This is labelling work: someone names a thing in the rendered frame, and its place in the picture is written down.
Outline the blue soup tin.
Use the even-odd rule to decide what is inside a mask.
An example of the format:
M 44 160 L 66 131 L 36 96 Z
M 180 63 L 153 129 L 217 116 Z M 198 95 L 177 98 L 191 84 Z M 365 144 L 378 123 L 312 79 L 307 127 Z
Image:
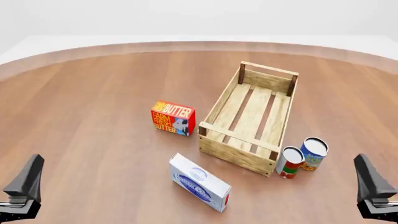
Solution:
M 307 171 L 315 171 L 327 156 L 329 147 L 322 139 L 309 137 L 304 140 L 300 150 L 304 155 L 301 168 Z

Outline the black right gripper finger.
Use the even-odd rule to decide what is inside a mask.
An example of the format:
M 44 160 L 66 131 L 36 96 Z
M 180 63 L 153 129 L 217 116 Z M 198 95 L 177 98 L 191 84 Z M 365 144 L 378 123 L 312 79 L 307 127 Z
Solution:
M 380 175 L 365 154 L 358 154 L 354 158 L 354 167 L 358 183 L 358 203 L 371 199 L 388 199 L 398 194 L 398 190 Z

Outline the white and blue food box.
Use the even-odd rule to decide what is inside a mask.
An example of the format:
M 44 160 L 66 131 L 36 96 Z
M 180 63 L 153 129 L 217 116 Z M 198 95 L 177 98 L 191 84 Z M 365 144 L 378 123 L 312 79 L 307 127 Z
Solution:
M 169 160 L 171 179 L 198 199 L 223 212 L 232 187 L 191 160 L 177 153 Z

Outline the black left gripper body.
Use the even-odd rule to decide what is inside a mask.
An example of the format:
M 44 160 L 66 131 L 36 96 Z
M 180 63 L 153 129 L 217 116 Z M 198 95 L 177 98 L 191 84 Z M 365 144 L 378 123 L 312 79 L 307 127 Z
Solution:
M 34 219 L 41 204 L 27 197 L 9 197 L 6 202 L 0 202 L 0 222 Z

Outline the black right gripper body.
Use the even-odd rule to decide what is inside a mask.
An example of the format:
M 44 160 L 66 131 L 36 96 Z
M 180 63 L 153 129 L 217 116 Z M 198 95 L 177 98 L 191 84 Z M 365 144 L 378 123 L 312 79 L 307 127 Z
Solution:
M 357 208 L 364 219 L 398 221 L 398 201 L 364 199 L 357 203 Z

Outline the red butter box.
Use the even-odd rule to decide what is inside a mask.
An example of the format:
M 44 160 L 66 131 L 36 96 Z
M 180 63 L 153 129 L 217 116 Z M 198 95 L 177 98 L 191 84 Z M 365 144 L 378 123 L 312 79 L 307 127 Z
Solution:
M 155 128 L 182 136 L 191 136 L 195 129 L 195 108 L 158 100 L 151 109 Z

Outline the wooden slat tray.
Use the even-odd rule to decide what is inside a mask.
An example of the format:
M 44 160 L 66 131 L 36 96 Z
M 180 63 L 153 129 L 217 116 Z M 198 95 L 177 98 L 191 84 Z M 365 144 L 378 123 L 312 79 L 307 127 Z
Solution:
M 269 177 L 281 155 L 298 77 L 242 61 L 198 125 L 199 150 Z

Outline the tin with tomato print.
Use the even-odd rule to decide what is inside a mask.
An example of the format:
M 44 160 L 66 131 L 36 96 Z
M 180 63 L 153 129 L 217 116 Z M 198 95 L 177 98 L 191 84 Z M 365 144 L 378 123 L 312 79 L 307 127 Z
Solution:
M 303 152 L 300 149 L 293 146 L 284 147 L 275 171 L 283 179 L 293 179 L 304 160 Z

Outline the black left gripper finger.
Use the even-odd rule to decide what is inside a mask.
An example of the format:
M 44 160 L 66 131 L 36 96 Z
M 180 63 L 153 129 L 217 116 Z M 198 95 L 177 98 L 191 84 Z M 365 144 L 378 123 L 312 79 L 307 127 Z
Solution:
M 10 198 L 26 198 L 41 203 L 40 181 L 44 158 L 33 154 L 19 174 L 3 189 Z

